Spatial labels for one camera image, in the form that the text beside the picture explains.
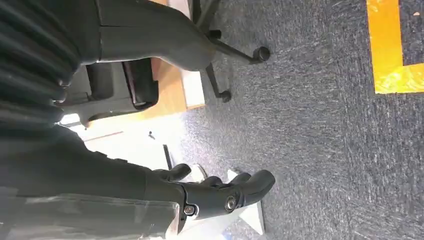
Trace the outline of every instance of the chair base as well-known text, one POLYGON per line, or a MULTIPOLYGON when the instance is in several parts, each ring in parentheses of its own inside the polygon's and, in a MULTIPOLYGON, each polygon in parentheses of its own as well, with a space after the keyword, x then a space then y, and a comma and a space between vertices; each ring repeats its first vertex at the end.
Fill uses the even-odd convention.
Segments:
MULTIPOLYGON (((191 5, 193 22, 216 46, 216 50, 230 57, 244 61, 250 65, 261 64, 270 59, 270 50, 264 46, 258 47, 253 51, 252 56, 249 56, 219 41, 222 36, 221 31, 217 29, 211 30, 210 26, 214 18, 214 14, 218 10, 218 5, 220 1, 221 0, 208 0, 204 5, 203 9, 201 9, 200 0, 192 0, 191 5)), ((210 84, 212 85, 215 97, 218 99, 222 99, 224 103, 229 102, 232 98, 231 92, 229 90, 220 92, 212 63, 206 68, 206 73, 209 78, 210 84)))

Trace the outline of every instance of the robotic hand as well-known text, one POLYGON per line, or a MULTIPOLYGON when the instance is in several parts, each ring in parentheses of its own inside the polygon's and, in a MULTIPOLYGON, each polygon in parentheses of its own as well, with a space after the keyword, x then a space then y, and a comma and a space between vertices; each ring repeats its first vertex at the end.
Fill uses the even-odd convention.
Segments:
MULTIPOLYGON (((102 153, 89 151, 76 133, 61 126, 34 138, 10 137, 8 147, 8 151, 0 154, 0 186, 15 190, 17 198, 95 196, 143 201, 146 211, 139 218, 136 232, 149 236, 161 236, 172 223, 179 233, 188 216, 204 219, 230 214, 260 201, 275 183, 274 176, 266 170, 252 176, 241 173, 227 184, 216 176, 201 183, 179 182, 191 172, 186 164, 171 170, 150 170, 122 159, 109 159, 102 153), (177 211, 152 207, 157 203, 174 203, 177 211)), ((129 213, 116 210, 110 217, 118 221, 119 216, 124 218, 124 213, 131 216, 134 210, 129 213)), ((90 216, 104 218, 104 214, 101 211, 90 216)), ((5 216, 0 214, 0 221, 7 223, 2 217, 5 216)), ((37 219, 27 222, 28 226, 40 223, 35 216, 23 218, 37 219)))

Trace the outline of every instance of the gray carpet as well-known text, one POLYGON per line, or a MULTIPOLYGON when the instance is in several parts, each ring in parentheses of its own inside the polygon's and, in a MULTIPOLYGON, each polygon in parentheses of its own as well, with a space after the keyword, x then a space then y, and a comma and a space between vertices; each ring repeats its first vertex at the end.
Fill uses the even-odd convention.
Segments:
MULTIPOLYGON (((424 3, 400 2, 405 62, 422 63, 424 3)), ((203 72, 207 106, 181 116, 179 148, 211 175, 275 174, 262 203, 268 240, 424 239, 424 94, 374 94, 366 7, 231 0, 215 16, 223 42, 272 57, 249 66, 218 55, 233 100, 216 100, 203 72)), ((228 232, 259 238, 244 222, 228 232)))

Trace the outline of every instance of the chair caster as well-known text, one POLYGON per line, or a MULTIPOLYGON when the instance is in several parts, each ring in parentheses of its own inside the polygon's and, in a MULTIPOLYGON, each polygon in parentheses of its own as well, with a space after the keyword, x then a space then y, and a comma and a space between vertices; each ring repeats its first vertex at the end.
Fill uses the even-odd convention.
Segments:
POLYGON ((253 58, 261 63, 270 59, 270 56, 270 50, 264 46, 261 46, 253 51, 253 58))
POLYGON ((223 103, 228 103, 231 100, 231 92, 225 90, 219 94, 219 98, 222 99, 223 103))
POLYGON ((207 36, 211 39, 221 39, 223 33, 221 30, 210 30, 207 36))

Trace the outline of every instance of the silver bolt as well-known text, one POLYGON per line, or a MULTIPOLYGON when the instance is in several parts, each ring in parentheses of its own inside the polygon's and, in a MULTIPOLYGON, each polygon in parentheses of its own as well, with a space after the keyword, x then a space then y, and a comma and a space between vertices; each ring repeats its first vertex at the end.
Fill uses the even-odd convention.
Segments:
POLYGON ((186 206, 184 208, 185 215, 191 216, 195 214, 195 212, 196 212, 196 208, 194 206, 186 206))
POLYGON ((225 203, 225 209, 227 212, 232 212, 235 208, 236 208, 236 198, 234 196, 229 196, 226 199, 226 203, 225 203))

